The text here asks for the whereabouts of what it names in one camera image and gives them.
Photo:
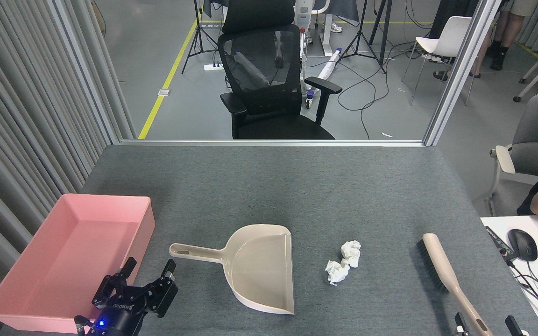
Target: brush bristles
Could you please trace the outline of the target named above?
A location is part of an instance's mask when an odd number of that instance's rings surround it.
[[[448,289],[439,278],[439,274],[437,274],[437,270],[435,270],[435,265],[433,265],[433,261],[431,260],[431,257],[429,256],[429,251],[427,250],[427,246],[425,246],[425,242],[422,239],[418,241],[417,248],[420,253],[420,257],[423,259],[425,268],[427,269],[427,273],[429,274],[429,277],[433,281],[433,285],[435,285],[435,289],[444,293],[447,292]]]

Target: computer mouse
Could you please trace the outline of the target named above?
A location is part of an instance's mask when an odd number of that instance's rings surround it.
[[[530,234],[523,230],[512,229],[508,232],[508,240],[519,259],[525,261],[535,261],[537,259],[537,245]]]

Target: crumpled tissue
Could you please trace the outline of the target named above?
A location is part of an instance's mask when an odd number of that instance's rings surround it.
[[[361,257],[361,244],[357,240],[351,242],[345,242],[342,245],[340,251],[342,251],[342,265],[350,265],[351,267],[358,267],[358,259]]]
[[[344,259],[341,262],[330,260],[325,268],[329,285],[337,286],[335,283],[346,278],[350,267],[358,267],[358,259],[361,257],[361,244],[357,240],[345,242],[340,251]]]
[[[327,262],[327,267],[325,270],[328,274],[327,281],[329,281],[329,285],[337,286],[335,283],[344,280],[346,275],[348,275],[350,265],[342,265],[337,261],[330,260]]]

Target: beige dustpan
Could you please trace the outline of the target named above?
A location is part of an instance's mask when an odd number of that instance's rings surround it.
[[[294,313],[292,238],[280,225],[238,229],[221,250],[171,244],[173,257],[218,262],[235,297],[245,306],[273,314]]]

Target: tripod stand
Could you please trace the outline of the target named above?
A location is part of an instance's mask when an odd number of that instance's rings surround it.
[[[186,57],[186,62],[184,62],[184,67],[182,68],[182,75],[184,74],[184,70],[186,69],[186,64],[188,64],[188,59],[190,57],[196,56],[202,53],[209,53],[210,51],[218,50],[217,42],[213,40],[213,38],[209,34],[207,34],[207,32],[205,32],[205,30],[203,30],[203,28],[200,26],[199,15],[201,15],[202,13],[203,13],[202,8],[199,9],[197,0],[194,0],[194,14],[196,14],[196,34],[194,34],[194,40],[192,40],[192,44],[190,45],[190,51],[188,51],[188,57]],[[215,49],[205,50],[205,48],[203,48],[203,36],[201,33],[205,34],[207,38],[215,44]],[[195,51],[193,53],[192,49],[194,49],[194,45],[197,43],[197,39],[198,39],[198,44],[200,45],[200,51]]]
[[[377,32],[377,27],[379,26],[379,23],[380,23],[382,14],[383,14],[383,9],[385,8],[386,2],[387,2],[387,10],[386,10],[386,14],[385,14],[385,22],[384,22],[385,25],[383,27],[383,37],[382,37],[382,44],[381,44],[381,52],[380,52],[380,55],[379,55],[379,58],[378,58],[375,55],[375,51],[373,51],[373,48],[371,47],[371,44],[373,43],[373,40],[375,39],[375,33]],[[344,52],[342,53],[344,56],[342,56],[340,59],[345,59],[346,57],[351,57],[351,56],[363,56],[363,57],[368,57],[370,59],[375,59],[377,61],[377,63],[379,64],[379,68],[381,68],[383,73],[386,74],[386,71],[383,68],[383,58],[385,56],[385,45],[386,45],[386,42],[387,42],[387,30],[389,28],[389,17],[390,17],[390,14],[391,14],[391,2],[392,2],[392,0],[382,0],[381,4],[379,6],[379,11],[377,13],[375,23],[373,24],[373,31],[372,31],[372,34],[371,34],[371,40],[367,41],[367,38],[365,37],[365,34],[362,32],[362,25],[363,25],[363,22],[365,21],[365,13],[367,12],[367,0],[365,0],[365,4],[362,7],[361,24],[359,26],[358,32],[356,33],[356,36],[352,39],[352,41],[350,42],[350,44],[348,45],[346,50],[344,50]],[[363,38],[363,40],[365,40],[365,43],[367,43],[367,46],[369,47],[369,51],[371,51],[372,56],[363,55],[363,54],[358,53],[358,47],[359,47],[359,44],[361,43],[361,37]],[[354,49],[354,53],[346,55],[346,53],[348,52],[350,47],[352,47],[352,45],[354,44],[354,41],[356,41],[356,48]]]

